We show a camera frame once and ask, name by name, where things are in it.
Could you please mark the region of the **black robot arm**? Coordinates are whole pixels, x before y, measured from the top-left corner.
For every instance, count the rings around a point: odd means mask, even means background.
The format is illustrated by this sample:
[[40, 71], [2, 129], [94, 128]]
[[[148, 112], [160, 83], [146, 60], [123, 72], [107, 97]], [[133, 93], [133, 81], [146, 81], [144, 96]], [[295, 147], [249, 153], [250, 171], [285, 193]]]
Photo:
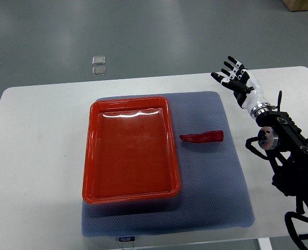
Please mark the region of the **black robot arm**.
[[299, 249], [308, 240], [308, 139], [280, 106], [259, 103], [250, 115], [261, 128], [246, 140], [246, 148], [269, 161], [274, 175], [272, 185], [285, 196], [296, 198], [295, 211], [285, 214], [287, 231]]

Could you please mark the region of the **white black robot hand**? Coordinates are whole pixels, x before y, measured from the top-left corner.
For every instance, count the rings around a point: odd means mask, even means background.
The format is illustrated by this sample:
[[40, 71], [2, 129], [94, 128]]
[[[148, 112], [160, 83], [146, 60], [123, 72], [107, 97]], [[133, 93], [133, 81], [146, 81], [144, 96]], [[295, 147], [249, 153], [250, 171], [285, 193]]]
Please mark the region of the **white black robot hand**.
[[272, 105], [264, 97], [263, 89], [254, 76], [241, 62], [228, 56], [224, 62], [226, 69], [212, 72], [211, 77], [223, 87], [233, 91], [238, 105], [255, 119], [263, 112], [272, 110]]

